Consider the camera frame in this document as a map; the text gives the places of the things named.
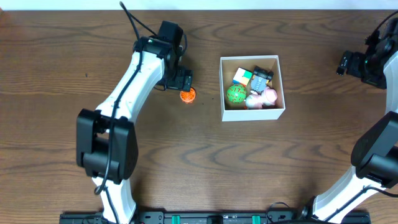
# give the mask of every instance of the colorful cube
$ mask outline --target colorful cube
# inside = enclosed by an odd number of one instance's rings
[[[242,84],[246,87],[248,85],[252,75],[253,75],[253,73],[251,73],[243,68],[238,68],[238,71],[236,71],[232,83]]]

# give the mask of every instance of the white box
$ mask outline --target white box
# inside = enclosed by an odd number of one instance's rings
[[[272,70],[269,86],[278,94],[275,108],[262,110],[245,110],[245,102],[232,103],[224,97],[227,89],[232,85],[232,79],[239,67],[253,71],[255,66],[265,70]],[[221,57],[220,59],[220,96],[222,121],[255,121],[278,119],[285,111],[285,97],[282,87],[282,75],[280,74],[279,59],[277,55],[265,56],[243,56],[243,57]],[[251,82],[246,90],[250,94]]]

